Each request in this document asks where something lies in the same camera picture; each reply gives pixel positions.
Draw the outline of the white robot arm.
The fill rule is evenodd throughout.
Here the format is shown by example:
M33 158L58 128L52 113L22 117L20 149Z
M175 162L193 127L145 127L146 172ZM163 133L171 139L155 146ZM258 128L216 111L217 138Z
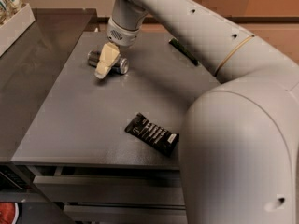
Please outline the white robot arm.
M298 64L193 0L115 0L108 39L133 45L147 14L220 83L179 136L188 224L296 224Z

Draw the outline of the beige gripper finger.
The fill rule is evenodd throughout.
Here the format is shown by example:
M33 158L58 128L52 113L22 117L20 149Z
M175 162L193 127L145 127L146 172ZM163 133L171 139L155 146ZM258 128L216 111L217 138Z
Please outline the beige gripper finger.
M99 62L94 72L95 76L99 79L104 79L119 57L119 47L111 42L106 43L102 48Z

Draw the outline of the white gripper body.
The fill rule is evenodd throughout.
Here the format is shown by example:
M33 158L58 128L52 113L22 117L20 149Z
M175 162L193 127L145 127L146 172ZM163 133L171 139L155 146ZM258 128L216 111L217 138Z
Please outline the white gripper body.
M139 31L130 31L121 28L112 18L107 24L107 38L110 42L120 47L130 47L135 43Z

